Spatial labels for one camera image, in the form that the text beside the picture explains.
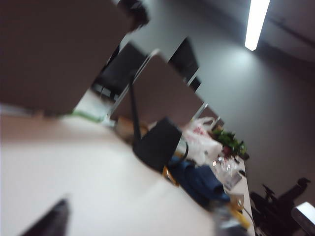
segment yellow object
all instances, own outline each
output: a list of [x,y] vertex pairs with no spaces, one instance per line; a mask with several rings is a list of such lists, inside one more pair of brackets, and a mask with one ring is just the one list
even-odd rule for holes
[[251,226],[250,222],[245,218],[245,216],[240,213],[237,209],[233,207],[233,205],[228,204],[229,210],[231,214],[241,223],[241,226],[248,230],[248,228]]
[[163,172],[162,172],[162,175],[166,178],[166,179],[169,179],[173,185],[175,186],[179,186],[179,183],[174,179],[174,177],[171,175],[171,173],[169,172],[168,168],[166,166],[164,166],[163,168]]

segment computer monitor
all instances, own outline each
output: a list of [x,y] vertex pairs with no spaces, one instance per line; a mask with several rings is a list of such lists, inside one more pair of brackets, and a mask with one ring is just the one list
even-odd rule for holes
[[129,42],[97,77],[96,83],[120,95],[129,83],[130,73],[137,71],[145,59],[146,56]]
[[188,82],[199,68],[189,38],[185,38],[168,61]]
[[195,92],[201,85],[200,80],[197,78],[197,76],[192,80],[192,82],[189,84],[189,87],[191,87]]

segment fluorescent light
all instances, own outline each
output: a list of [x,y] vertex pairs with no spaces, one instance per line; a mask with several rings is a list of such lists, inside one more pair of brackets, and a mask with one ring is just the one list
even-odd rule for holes
[[251,51],[257,48],[269,2],[270,0],[251,0],[245,39],[245,47]]

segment white desk surface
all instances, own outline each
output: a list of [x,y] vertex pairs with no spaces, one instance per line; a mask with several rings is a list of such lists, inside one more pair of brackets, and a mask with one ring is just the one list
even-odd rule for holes
[[[143,165],[111,128],[76,117],[0,121],[1,235],[20,235],[66,195],[69,236],[216,235],[211,213]],[[232,192],[245,193],[250,211],[245,178]]]

